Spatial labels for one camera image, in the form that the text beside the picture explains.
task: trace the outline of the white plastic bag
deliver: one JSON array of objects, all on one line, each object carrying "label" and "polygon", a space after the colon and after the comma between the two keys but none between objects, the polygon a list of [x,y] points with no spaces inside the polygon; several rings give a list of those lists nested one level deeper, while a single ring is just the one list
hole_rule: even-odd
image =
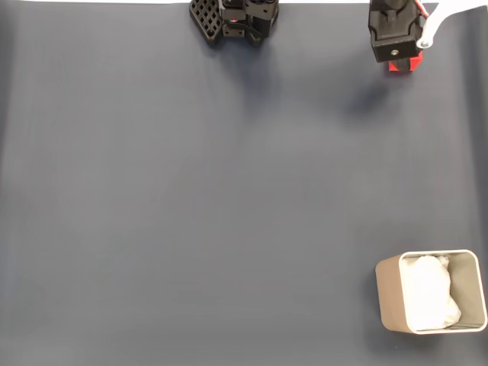
[{"label": "white plastic bag", "polygon": [[448,265],[446,256],[424,255],[402,260],[406,318],[412,329],[444,329],[461,318],[461,311],[451,297]]}]

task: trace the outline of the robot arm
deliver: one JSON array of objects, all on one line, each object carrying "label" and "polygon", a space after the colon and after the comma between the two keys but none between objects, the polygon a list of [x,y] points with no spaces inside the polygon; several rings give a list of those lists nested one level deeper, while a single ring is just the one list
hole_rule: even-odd
[{"label": "robot arm", "polygon": [[422,36],[417,40],[417,47],[429,48],[434,43],[437,29],[450,15],[484,5],[488,5],[488,0],[439,0],[437,8],[425,21]]}]

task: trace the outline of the white crumpled object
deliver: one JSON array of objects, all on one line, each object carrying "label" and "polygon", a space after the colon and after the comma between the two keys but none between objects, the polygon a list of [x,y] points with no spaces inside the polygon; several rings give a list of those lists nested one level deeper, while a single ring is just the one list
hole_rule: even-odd
[{"label": "white crumpled object", "polygon": [[451,297],[449,258],[424,255],[401,262],[406,319],[411,329],[444,329],[459,321],[461,311]]}]

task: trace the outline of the trash can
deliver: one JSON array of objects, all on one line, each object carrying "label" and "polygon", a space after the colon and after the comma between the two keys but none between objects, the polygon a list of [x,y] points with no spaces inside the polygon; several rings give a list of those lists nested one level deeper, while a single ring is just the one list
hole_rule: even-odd
[{"label": "trash can", "polygon": [[[404,258],[418,258],[423,255],[449,257],[451,296],[461,310],[461,318],[458,323],[445,329],[418,331],[408,324],[408,309],[404,300],[400,263]],[[480,265],[478,258],[470,250],[406,252],[379,262],[376,266],[376,279],[381,322],[389,330],[414,334],[439,334],[479,332],[486,327],[486,304]]]}]

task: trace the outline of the gray table surface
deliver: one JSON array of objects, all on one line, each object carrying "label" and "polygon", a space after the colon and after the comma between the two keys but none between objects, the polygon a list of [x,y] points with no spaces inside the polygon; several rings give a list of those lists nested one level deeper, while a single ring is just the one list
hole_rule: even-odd
[{"label": "gray table surface", "polygon": [[367,9],[209,50],[187,5],[3,3],[0,364],[486,365],[488,332],[385,330],[374,277],[488,275],[486,12],[396,77]]}]

